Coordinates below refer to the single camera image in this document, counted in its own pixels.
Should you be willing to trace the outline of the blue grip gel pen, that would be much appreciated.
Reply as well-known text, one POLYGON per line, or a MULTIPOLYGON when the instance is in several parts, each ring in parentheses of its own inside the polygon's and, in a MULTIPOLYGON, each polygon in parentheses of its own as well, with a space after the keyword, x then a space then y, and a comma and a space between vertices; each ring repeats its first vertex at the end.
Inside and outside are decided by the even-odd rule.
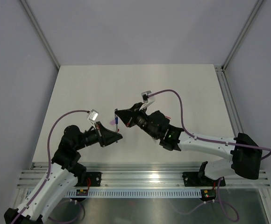
POLYGON ((119 129, 118 129, 118 116, 117 116, 117 114, 116 114, 116 112, 118 111, 118 109, 116 108, 115 110, 114 110, 114 120, 115 120, 115 127, 116 127, 116 133, 118 133, 119 131, 119 129))

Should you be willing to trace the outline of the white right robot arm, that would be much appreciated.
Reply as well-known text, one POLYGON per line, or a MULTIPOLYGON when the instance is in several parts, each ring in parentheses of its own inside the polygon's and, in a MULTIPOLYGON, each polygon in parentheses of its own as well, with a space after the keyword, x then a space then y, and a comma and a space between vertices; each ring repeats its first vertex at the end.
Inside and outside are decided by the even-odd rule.
POLYGON ((169 151, 197 151, 220 157, 216 162, 208 162, 204 170, 198 173, 198 180, 204 185, 232 174, 250 180, 259 178, 262 150, 245 133, 238 133, 235 138, 221 139, 187 134, 183 128, 171 125, 170 120, 160 111, 146 114, 141 103, 129 109, 116 110, 115 114, 126 127, 138 126, 169 151))

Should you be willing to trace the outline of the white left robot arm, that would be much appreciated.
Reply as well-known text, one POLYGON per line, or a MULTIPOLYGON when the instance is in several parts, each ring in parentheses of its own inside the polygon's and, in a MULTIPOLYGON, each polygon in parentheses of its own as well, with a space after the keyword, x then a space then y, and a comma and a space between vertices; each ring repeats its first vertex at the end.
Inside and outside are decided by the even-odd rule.
POLYGON ((87 180, 86 167, 78 162, 81 157, 78 151, 96 143, 106 147, 122 138, 121 134, 106 129, 100 122, 85 132, 81 132, 76 125, 66 127, 45 175, 24 202, 5 212, 5 222, 45 223, 65 194, 87 180))

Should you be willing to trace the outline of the left circuit board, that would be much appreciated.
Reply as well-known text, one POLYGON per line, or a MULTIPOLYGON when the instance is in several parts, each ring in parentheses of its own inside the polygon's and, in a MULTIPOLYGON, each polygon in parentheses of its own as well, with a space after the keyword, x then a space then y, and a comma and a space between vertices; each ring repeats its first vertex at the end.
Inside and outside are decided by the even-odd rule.
POLYGON ((88 189, 78 189, 76 191, 76 196, 80 197, 88 197, 89 190, 88 189))

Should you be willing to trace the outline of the circuit board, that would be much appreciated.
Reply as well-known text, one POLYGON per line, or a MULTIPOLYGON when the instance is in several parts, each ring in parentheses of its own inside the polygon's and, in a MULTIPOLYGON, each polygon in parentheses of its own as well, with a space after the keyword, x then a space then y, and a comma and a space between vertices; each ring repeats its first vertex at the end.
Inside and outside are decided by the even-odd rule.
POLYGON ((201 199, 202 200, 213 200, 216 198, 216 190, 215 189, 202 189, 201 190, 201 199))
POLYGON ((88 189, 78 189, 76 191, 76 196, 80 197, 88 197, 89 190, 88 189))

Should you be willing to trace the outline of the right circuit board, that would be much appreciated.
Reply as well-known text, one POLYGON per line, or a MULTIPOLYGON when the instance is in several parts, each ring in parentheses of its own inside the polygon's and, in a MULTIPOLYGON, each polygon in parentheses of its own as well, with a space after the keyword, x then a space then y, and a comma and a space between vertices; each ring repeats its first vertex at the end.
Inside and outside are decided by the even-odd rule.
POLYGON ((215 189, 202 189, 201 190, 201 199, 202 200, 213 200, 216 198, 216 190, 215 189))

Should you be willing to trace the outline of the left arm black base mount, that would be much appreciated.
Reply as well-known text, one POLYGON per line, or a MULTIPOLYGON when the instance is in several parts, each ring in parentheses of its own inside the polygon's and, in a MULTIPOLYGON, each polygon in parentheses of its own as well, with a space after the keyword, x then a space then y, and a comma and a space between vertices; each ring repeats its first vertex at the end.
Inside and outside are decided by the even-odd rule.
POLYGON ((86 172, 78 177, 76 187, 99 187, 101 184, 101 172, 86 172))

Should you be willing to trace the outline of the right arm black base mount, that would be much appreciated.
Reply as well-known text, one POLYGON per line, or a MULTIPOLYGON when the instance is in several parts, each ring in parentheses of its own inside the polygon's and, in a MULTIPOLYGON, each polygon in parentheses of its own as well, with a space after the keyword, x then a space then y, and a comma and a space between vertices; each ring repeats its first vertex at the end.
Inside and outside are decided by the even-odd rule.
POLYGON ((212 180, 204 175, 199 176, 199 172, 183 172, 182 178, 185 187, 214 187, 219 184, 219 179, 212 180))

